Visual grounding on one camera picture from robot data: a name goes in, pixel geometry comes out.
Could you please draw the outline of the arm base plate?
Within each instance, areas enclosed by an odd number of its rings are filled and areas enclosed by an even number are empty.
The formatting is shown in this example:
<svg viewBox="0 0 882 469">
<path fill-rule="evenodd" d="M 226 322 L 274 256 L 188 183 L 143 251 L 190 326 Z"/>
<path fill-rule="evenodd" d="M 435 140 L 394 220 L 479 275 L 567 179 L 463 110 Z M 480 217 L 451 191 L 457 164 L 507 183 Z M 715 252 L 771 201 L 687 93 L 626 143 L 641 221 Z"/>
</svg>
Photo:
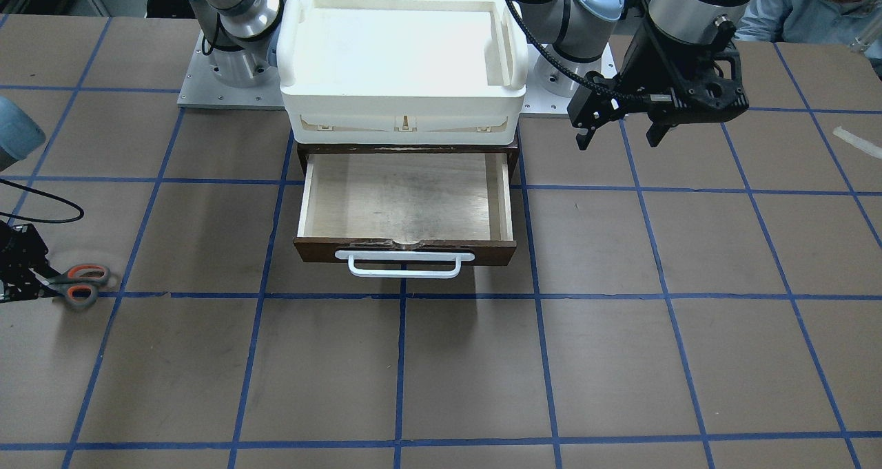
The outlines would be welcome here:
<svg viewBox="0 0 882 469">
<path fill-rule="evenodd" d="M 193 109 L 283 110 L 277 68 L 249 50 L 212 48 L 202 33 L 183 77 L 177 104 Z"/>
<path fill-rule="evenodd" d="M 525 117 L 555 118 L 567 115 L 567 106 L 571 101 L 577 83 L 556 70 L 536 49 L 530 45 L 529 71 L 527 72 L 526 94 L 521 108 Z M 599 60 L 585 64 L 561 60 L 562 64 L 579 76 L 590 71 L 600 73 L 604 78 L 612 78 L 617 74 L 611 47 L 604 46 Z"/>
</svg>

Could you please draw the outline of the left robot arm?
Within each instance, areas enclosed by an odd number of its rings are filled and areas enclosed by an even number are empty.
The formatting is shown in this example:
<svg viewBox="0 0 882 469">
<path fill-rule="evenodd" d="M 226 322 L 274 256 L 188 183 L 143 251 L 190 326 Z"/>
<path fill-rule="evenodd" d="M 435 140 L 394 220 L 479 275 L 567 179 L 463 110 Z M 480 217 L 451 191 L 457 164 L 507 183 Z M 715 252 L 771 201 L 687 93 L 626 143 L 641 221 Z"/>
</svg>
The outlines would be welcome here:
<svg viewBox="0 0 882 469">
<path fill-rule="evenodd" d="M 644 18 L 623 66 L 606 78 L 593 65 L 631 1 L 505 0 L 539 52 L 542 86 L 569 98 L 580 149 L 627 114 L 649 118 L 646 139 L 656 147 L 671 128 L 727 123 L 749 108 L 733 39 L 752 0 L 636 0 Z"/>
</svg>

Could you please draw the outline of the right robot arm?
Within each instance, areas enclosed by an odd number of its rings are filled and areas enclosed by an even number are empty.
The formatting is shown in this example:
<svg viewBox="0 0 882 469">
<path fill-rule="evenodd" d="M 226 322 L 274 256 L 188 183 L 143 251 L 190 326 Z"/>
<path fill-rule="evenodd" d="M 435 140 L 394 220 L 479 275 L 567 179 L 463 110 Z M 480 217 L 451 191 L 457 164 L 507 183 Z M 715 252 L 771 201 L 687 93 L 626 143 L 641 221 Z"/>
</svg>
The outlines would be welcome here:
<svg viewBox="0 0 882 469">
<path fill-rule="evenodd" d="M 177 104 L 195 110 L 281 110 L 276 42 L 286 0 L 186 0 L 201 26 Z M 85 263 L 60 272 L 36 219 L 2 224 L 3 302 L 62 298 L 72 308 L 94 304 L 110 270 Z"/>
</svg>

